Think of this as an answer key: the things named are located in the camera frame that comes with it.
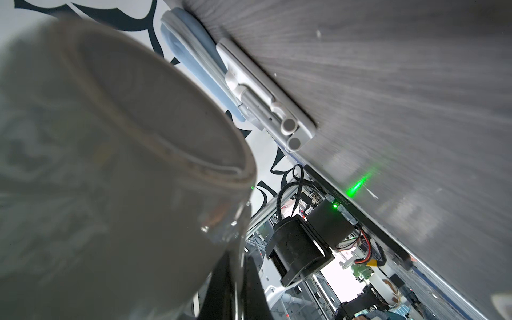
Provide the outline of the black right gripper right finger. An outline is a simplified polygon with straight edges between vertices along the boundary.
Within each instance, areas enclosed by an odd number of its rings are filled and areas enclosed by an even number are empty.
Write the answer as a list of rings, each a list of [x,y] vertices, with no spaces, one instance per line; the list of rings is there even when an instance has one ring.
[[[244,262],[243,318],[245,320],[273,320],[257,266],[254,259],[249,256],[245,257]]]

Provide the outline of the grey mug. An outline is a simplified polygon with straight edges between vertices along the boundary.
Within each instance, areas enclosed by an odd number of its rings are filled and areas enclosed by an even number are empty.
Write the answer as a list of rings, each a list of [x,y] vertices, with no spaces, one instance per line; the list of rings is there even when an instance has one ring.
[[[193,81],[133,38],[59,17],[1,46],[1,318],[183,319],[243,244],[257,169]]]

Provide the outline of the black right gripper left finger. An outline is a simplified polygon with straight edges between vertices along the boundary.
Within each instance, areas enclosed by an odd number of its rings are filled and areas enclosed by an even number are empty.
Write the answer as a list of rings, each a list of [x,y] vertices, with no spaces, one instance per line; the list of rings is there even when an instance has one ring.
[[[232,284],[229,253],[214,268],[198,320],[232,319]]]

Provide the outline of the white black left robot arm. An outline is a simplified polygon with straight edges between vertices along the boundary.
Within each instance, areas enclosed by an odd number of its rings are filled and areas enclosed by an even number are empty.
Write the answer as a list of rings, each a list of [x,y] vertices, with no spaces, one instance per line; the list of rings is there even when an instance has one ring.
[[[282,286],[290,287],[334,260],[333,250],[355,231],[342,207],[324,200],[307,217],[286,217],[273,228],[265,257],[276,267]]]

